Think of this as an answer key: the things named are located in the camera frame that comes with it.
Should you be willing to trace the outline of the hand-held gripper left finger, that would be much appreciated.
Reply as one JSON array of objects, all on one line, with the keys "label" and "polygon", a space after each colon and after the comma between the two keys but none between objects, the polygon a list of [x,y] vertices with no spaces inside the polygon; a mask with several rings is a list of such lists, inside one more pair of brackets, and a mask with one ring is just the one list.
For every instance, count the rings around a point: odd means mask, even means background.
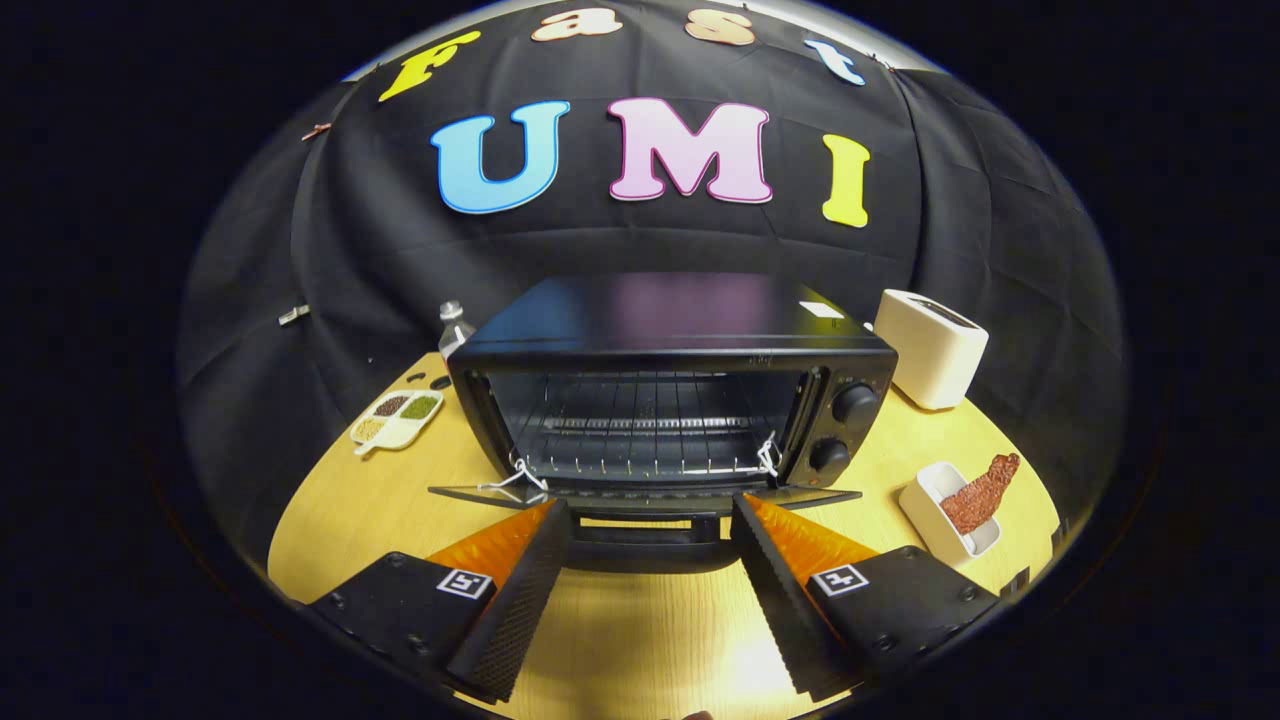
[{"label": "hand-held gripper left finger", "polygon": [[426,557],[389,552],[308,603],[422,685],[506,702],[561,573],[571,514],[532,505]]}]

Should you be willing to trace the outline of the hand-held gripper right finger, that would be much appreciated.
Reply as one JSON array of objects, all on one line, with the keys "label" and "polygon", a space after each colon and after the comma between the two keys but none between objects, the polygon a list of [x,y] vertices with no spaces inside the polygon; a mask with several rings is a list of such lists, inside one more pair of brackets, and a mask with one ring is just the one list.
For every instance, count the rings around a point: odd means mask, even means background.
[{"label": "hand-held gripper right finger", "polygon": [[795,689],[813,700],[896,684],[1004,607],[914,544],[878,552],[753,495],[733,500],[731,539]]}]

